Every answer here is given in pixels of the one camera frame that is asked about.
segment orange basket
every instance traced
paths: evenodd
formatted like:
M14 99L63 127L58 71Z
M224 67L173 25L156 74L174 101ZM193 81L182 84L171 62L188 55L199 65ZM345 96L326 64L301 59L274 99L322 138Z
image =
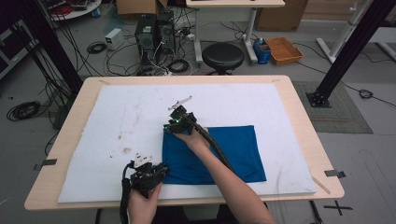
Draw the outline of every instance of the orange basket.
M272 59L276 65L295 63L304 56L286 37L265 39L265 42L271 49Z

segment forearm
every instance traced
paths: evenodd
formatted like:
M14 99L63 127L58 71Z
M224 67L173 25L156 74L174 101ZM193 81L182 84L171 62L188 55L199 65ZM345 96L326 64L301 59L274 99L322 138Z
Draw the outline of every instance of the forearm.
M257 194L209 150L195 150L240 223L275 223Z

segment human hand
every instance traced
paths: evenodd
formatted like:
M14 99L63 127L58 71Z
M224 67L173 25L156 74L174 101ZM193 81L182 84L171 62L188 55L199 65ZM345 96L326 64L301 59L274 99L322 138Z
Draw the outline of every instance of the human hand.
M128 213L131 224L151 223L157 211L158 196L160 195L161 186L157 185L149 194L148 199L143 197L138 190L132 190L129 195Z
M191 134L175 133L175 136L183 140L197 156L202 152L210 151L209 143L195 129L192 129Z

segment white paper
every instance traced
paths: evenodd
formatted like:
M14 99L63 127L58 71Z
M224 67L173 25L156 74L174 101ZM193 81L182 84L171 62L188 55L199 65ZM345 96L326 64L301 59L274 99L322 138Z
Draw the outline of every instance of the white paper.
M104 86L70 161L59 203L114 202L136 153L162 161L168 107L184 106L206 127L254 125L267 181L259 195L314 193L315 185L274 84ZM160 199L221 197L217 186L163 185Z

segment chair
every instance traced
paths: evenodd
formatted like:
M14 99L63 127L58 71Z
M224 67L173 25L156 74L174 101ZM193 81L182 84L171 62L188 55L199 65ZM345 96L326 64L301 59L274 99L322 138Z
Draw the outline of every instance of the chair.
M234 70L245 60L244 52L231 44L213 44L204 49L202 59L209 67L216 71L206 74L231 75L227 70Z

